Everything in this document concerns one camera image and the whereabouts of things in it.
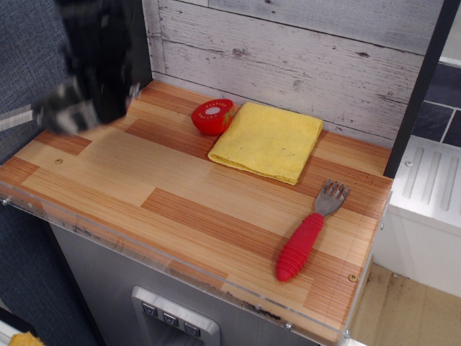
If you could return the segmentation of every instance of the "dark tile wall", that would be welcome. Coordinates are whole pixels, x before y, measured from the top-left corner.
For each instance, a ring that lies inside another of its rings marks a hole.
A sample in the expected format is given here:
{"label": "dark tile wall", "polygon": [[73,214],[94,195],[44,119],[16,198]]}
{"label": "dark tile wall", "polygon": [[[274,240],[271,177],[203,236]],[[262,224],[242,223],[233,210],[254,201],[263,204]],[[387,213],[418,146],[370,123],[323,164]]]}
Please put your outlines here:
{"label": "dark tile wall", "polygon": [[412,134],[461,147],[461,68],[439,63]]}

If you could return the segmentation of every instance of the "screw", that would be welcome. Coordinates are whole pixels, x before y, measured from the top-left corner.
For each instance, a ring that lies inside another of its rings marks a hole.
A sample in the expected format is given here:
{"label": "screw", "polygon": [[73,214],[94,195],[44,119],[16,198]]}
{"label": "screw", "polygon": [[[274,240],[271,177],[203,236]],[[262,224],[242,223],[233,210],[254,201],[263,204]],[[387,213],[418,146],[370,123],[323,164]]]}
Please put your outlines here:
{"label": "screw", "polygon": [[347,278],[349,279],[349,281],[350,281],[351,283],[356,283],[356,282],[358,281],[358,279],[359,279],[359,278],[357,277],[357,275],[355,275],[355,274],[349,274],[349,276],[348,276]]}
{"label": "screw", "polygon": [[11,197],[2,200],[1,204],[7,206],[12,201]]}

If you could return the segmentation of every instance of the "fork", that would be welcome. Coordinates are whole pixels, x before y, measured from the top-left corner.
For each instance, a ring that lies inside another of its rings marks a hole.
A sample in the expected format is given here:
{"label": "fork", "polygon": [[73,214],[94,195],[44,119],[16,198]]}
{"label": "fork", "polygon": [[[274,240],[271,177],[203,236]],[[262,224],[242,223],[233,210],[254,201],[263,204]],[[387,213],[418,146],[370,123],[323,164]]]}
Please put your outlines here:
{"label": "fork", "polygon": [[323,186],[315,199],[315,213],[311,213],[298,226],[284,246],[277,261],[277,279],[287,281],[295,277],[308,260],[317,235],[323,228],[325,217],[334,213],[349,194],[349,186],[331,179]]}

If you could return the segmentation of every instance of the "folded yellow towel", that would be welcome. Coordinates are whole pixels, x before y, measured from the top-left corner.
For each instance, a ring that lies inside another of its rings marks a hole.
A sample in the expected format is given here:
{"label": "folded yellow towel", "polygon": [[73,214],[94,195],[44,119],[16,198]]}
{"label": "folded yellow towel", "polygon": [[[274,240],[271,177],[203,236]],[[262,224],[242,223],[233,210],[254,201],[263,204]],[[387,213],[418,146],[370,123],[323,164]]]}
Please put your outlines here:
{"label": "folded yellow towel", "polygon": [[211,151],[210,160],[295,185],[323,121],[247,102]]}

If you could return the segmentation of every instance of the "toy tomato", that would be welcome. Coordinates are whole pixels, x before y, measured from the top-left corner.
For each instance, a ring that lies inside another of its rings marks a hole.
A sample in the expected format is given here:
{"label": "toy tomato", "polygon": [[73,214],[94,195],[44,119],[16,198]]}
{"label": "toy tomato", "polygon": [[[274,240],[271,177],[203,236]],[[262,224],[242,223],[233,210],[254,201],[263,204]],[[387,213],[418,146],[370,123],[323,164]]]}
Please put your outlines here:
{"label": "toy tomato", "polygon": [[229,99],[214,99],[200,105],[192,113],[195,127],[207,135],[220,135],[231,124],[234,114],[233,103]]}

